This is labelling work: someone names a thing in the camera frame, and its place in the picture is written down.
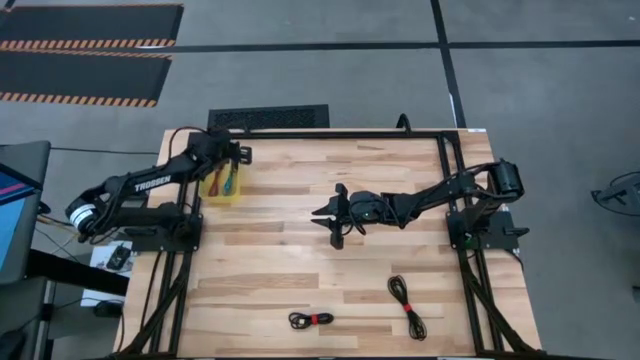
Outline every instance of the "yellow container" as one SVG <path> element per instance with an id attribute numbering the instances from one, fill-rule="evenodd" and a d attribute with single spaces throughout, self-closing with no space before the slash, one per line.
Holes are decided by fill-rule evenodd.
<path id="1" fill-rule="evenodd" d="M 225 188 L 232 174 L 232 166 L 227 163 L 219 171 L 214 171 L 200 182 L 200 197 L 210 204 L 229 204 L 240 196 L 240 167 L 233 172 L 230 186 Z"/>

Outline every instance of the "black cable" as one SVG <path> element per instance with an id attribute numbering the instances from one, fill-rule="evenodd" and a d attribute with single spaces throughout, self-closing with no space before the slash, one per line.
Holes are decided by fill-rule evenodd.
<path id="1" fill-rule="evenodd" d="M 149 280 L 149 287 L 147 288 L 147 297 L 144 300 L 144 307 L 142 308 L 142 317 L 140 320 L 140 331 L 144 328 L 145 317 L 147 316 L 147 308 L 149 307 L 149 298 L 151 297 L 151 289 L 153 288 L 153 282 L 156 279 L 156 270 L 158 269 L 158 263 L 160 262 L 160 256 L 162 252 L 158 251 L 156 255 L 156 261 L 153 262 L 153 269 L 151 270 L 151 279 Z"/>
<path id="2" fill-rule="evenodd" d="M 625 178 L 625 177 L 627 177 L 629 175 L 634 175 L 634 174 L 640 174 L 640 171 L 629 171 L 626 174 L 622 174 L 620 176 L 617 176 L 617 177 L 613 178 L 613 180 L 609 181 L 609 186 L 613 186 L 613 184 L 615 184 L 618 180 L 620 180 L 622 178 Z"/>
<path id="3" fill-rule="evenodd" d="M 592 195 L 591 197 L 593 198 L 593 202 L 596 203 L 601 208 L 603 208 L 603 209 L 605 209 L 607 211 L 610 211 L 610 212 L 612 212 L 614 214 L 618 214 L 618 215 L 624 215 L 624 216 L 630 216 L 630 217 L 640 217 L 640 214 L 627 213 L 627 212 L 624 212 L 624 211 L 618 211 L 618 210 L 614 210 L 614 209 L 611 209 L 611 208 L 608 208 L 608 207 L 604 206 L 602 203 L 600 203 L 598 201 L 598 194 L 599 193 L 601 193 L 601 191 L 599 191 L 599 190 L 598 191 L 593 191 L 593 192 L 591 192 L 591 195 Z"/>
<path id="4" fill-rule="evenodd" d="M 404 311 L 407 313 L 409 319 L 409 336 L 412 339 L 423 341 L 427 338 L 427 328 L 424 326 L 424 322 L 418 314 L 409 305 L 409 294 L 407 290 L 407 284 L 404 282 L 402 276 L 392 276 L 387 283 L 389 292 L 396 300 L 402 304 Z"/>
<path id="5" fill-rule="evenodd" d="M 306 329 L 311 325 L 326 325 L 333 322 L 333 315 L 329 313 L 306 315 L 302 313 L 289 314 L 289 323 L 296 330 Z"/>
<path id="6" fill-rule="evenodd" d="M 520 263 L 520 267 L 522 268 L 522 271 L 524 271 L 524 264 L 522 263 L 522 259 L 520 259 L 520 256 L 516 255 L 516 253 L 514 253 L 513 250 L 504 249 L 504 251 L 509 253 L 509 255 L 513 256 L 513 258 Z"/>
<path id="7" fill-rule="evenodd" d="M 382 204 L 384 204 L 387 209 L 389 209 L 389 212 L 391 213 L 391 215 L 393 216 L 393 219 L 396 221 L 396 225 L 400 226 L 400 220 L 398 219 L 398 214 L 396 213 L 396 211 L 391 207 L 391 205 L 389 205 L 389 203 L 387 203 L 386 201 L 384 201 L 383 199 L 373 199 L 373 200 L 358 200 L 358 201 L 354 201 L 349 205 L 349 218 L 351 219 L 351 226 L 349 227 L 349 229 L 342 234 L 342 236 L 345 236 L 347 234 L 349 234 L 351 232 L 351 230 L 353 230 L 353 228 L 355 227 L 356 230 L 358 230 L 358 232 L 362 235 L 366 235 L 367 231 L 364 229 L 364 226 L 362 226 L 362 224 L 357 221 L 355 219 L 355 216 L 353 215 L 353 206 L 356 204 L 361 204 L 361 203 L 368 203 L 368 202 L 380 202 Z"/>
<path id="8" fill-rule="evenodd" d="M 444 185 L 444 184 L 445 184 L 445 182 L 447 182 L 447 181 L 451 181 L 451 180 L 452 180 L 452 179 L 454 179 L 457 175 L 458 175 L 458 174 L 453 174 L 453 175 L 450 175 L 450 176 L 448 176 L 448 177 L 446 177 L 446 178 L 442 179 L 442 181 L 440 181 L 439 183 L 437 183 L 437 184 L 433 187 L 433 189 L 431 189 L 431 191 L 429 191 L 426 195 L 424 195 L 424 197 L 423 197 L 422 199 L 420 199 L 420 200 L 416 201 L 416 202 L 411 206 L 411 208 L 409 209 L 409 211 L 407 212 L 407 216 L 404 218 L 404 221 L 402 222 L 402 224 L 398 225 L 398 227 L 399 227 L 400 229 L 404 229 L 404 228 L 405 228 L 405 226 L 407 226 L 407 224 L 411 221 L 411 213 L 413 212 L 413 210 L 415 210 L 415 209 L 420 205 L 420 203 L 422 203 L 422 202 L 424 201 L 424 198 L 426 198 L 427 196 L 429 196 L 429 195 L 433 194 L 433 193 L 434 193 L 436 190 L 438 190 L 442 185 Z"/>
<path id="9" fill-rule="evenodd" d="M 155 156 L 158 155 L 157 152 L 153 152 L 153 151 L 117 151 L 117 150 L 78 149 L 78 148 L 59 147 L 59 146 L 52 146 L 51 150 L 101 153 L 101 154 L 118 154 L 118 155 L 155 155 Z"/>
<path id="10" fill-rule="evenodd" d="M 122 315 L 120 315 L 120 321 L 122 322 L 122 331 L 120 331 L 120 343 L 118 344 L 117 352 L 122 350 L 122 344 L 124 343 L 124 311 L 122 312 Z"/>
<path id="11" fill-rule="evenodd" d="M 58 247 L 58 249 L 64 251 L 67 255 L 69 255 L 69 257 L 71 259 L 73 259 L 73 261 L 77 262 L 78 264 L 82 264 L 80 262 L 80 260 L 78 260 L 75 256 L 71 255 L 70 252 L 67 251 L 67 249 L 63 248 L 62 246 L 60 246 L 60 244 L 58 244 L 55 240 L 53 240 L 53 238 L 51 238 L 51 236 L 49 236 L 49 234 L 47 234 L 46 232 L 38 229 L 37 227 L 33 228 L 35 231 L 39 232 L 40 234 L 44 235 L 44 237 L 46 237 L 47 239 L 49 239 L 49 241 L 51 241 L 55 246 Z"/>
<path id="12" fill-rule="evenodd" d="M 113 235 L 113 233 L 115 233 L 116 231 L 120 230 L 119 227 L 111 229 L 109 232 L 107 232 L 106 234 L 104 234 L 104 236 L 102 236 L 102 238 L 100 238 L 99 240 L 96 240 L 97 236 L 93 236 L 90 240 L 89 240 L 89 244 L 91 245 L 96 245 L 96 244 L 100 244 L 101 242 L 105 241 L 106 239 L 110 238 L 111 235 Z"/>
<path id="13" fill-rule="evenodd" d="M 176 134 L 178 134 L 180 131 L 182 130 L 196 130 L 196 131 L 200 131 L 201 133 L 206 134 L 207 131 L 204 129 L 201 129 L 199 127 L 196 126 L 182 126 L 176 129 L 176 131 L 173 132 L 173 134 L 171 134 L 171 137 L 169 138 L 169 156 L 167 156 L 167 162 L 164 163 L 164 165 L 161 167 L 161 169 L 164 169 L 167 164 L 169 164 L 169 160 L 171 160 L 171 152 L 172 152 L 172 148 L 173 148 L 173 139 L 176 137 Z"/>
<path id="14" fill-rule="evenodd" d="M 120 186 L 118 187 L 118 190 L 116 190 L 116 192 L 113 194 L 113 196 L 109 197 L 109 203 L 107 204 L 107 209 L 105 211 L 103 211 L 102 215 L 100 215 L 100 217 L 93 224 L 91 224 L 91 226 L 89 227 L 88 231 L 93 231 L 94 233 L 102 232 L 102 229 L 105 227 L 105 225 L 108 223 L 109 219 L 111 218 L 111 216 L 115 212 L 115 210 L 116 210 L 116 202 L 120 198 L 120 193 L 122 193 L 122 189 L 124 189 L 124 186 L 125 186 L 125 184 L 127 183 L 128 180 L 129 179 L 126 179 L 126 180 L 120 182 Z M 97 226 L 97 224 L 100 224 L 100 223 L 102 223 L 102 226 L 99 229 L 95 229 L 95 226 Z M 103 237 L 102 240 L 98 241 L 97 243 L 102 242 L 105 238 L 106 237 Z"/>

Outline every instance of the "hazard stripe tape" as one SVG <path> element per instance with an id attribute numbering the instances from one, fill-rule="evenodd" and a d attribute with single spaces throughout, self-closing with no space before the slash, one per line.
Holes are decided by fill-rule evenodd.
<path id="1" fill-rule="evenodd" d="M 111 39 L 111 40 L 4 40 L 0 49 L 98 49 L 134 48 L 139 46 L 173 46 L 172 39 Z"/>
<path id="2" fill-rule="evenodd" d="M 155 107 L 157 102 L 148 99 L 112 98 L 97 96 L 45 95 L 0 92 L 0 100 L 49 104 L 105 105 L 127 107 Z"/>
<path id="3" fill-rule="evenodd" d="M 118 57 L 137 57 L 137 58 L 161 58 L 172 60 L 171 55 L 165 54 L 143 54 L 143 53 L 117 53 L 108 51 L 74 51 L 74 50 L 35 50 L 35 49 L 17 49 L 17 48 L 0 48 L 0 52 L 24 52 L 36 54 L 59 54 L 59 55 L 88 55 L 88 56 L 118 56 Z"/>

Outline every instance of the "wooden table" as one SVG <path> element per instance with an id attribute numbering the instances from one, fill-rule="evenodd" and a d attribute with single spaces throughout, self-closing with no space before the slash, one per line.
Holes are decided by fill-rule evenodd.
<path id="1" fill-rule="evenodd" d="M 158 163 L 166 161 L 172 132 L 165 132 Z M 176 136 L 173 154 L 187 138 L 187 132 Z M 460 130 L 460 138 L 467 166 L 493 161 L 486 133 Z M 351 192 L 408 193 L 437 183 L 442 171 L 434 140 L 241 143 L 253 148 L 253 164 L 241 169 L 242 197 L 231 206 L 203 203 L 205 232 L 193 257 L 179 357 L 474 354 L 445 206 L 424 212 L 403 231 L 382 225 L 367 226 L 366 237 L 353 231 L 341 251 L 329 245 L 327 229 L 309 221 L 311 211 L 334 195 L 337 182 Z M 174 201 L 177 189 L 155 189 L 149 206 Z M 125 345 L 139 329 L 155 257 L 136 259 Z M 520 265 L 501 250 L 486 251 L 486 257 L 496 305 L 525 341 L 539 347 Z M 428 328 L 423 342 L 409 338 L 406 315 L 387 290 L 394 274 L 404 276 L 409 300 Z M 159 266 L 150 310 L 161 277 Z M 486 315 L 479 309 L 488 346 Z M 287 320 L 293 311 L 331 312 L 336 319 L 296 331 Z M 166 319 L 170 324 L 172 315 Z M 165 325 L 161 350 L 169 332 Z"/>

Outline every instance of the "black robotic arm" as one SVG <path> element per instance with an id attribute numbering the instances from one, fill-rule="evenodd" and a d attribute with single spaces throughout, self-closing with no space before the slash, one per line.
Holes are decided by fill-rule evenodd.
<path id="1" fill-rule="evenodd" d="M 476 175 L 486 172 L 488 187 L 483 189 L 475 181 Z M 338 195 L 331 197 L 329 204 L 314 211 L 313 215 L 332 215 L 334 219 L 312 219 L 316 224 L 331 230 L 331 245 L 343 248 L 344 235 L 353 228 L 365 235 L 366 224 L 384 224 L 404 229 L 417 219 L 423 211 L 463 197 L 474 197 L 477 202 L 460 212 L 460 231 L 471 233 L 486 228 L 489 218 L 505 203 L 518 200 L 524 194 L 518 168 L 507 161 L 481 164 L 454 174 L 437 185 L 415 194 L 381 193 L 358 191 L 347 198 L 347 188 L 336 184 Z M 503 229 L 505 236 L 520 236 L 527 229 Z"/>
<path id="2" fill-rule="evenodd" d="M 152 209 L 122 205 L 131 195 L 165 184 L 203 180 L 229 161 L 234 164 L 251 163 L 251 148 L 231 141 L 227 130 L 210 130 L 206 134 L 208 136 L 198 137 L 197 141 L 164 165 L 113 176 L 83 192 L 65 210 L 70 222 L 80 233 L 78 240 L 85 242 L 112 228 L 126 226 L 159 226 L 164 235 L 169 237 L 188 235 L 190 227 L 185 225 L 189 225 L 189 216 L 183 214 L 181 207 L 173 202 Z"/>

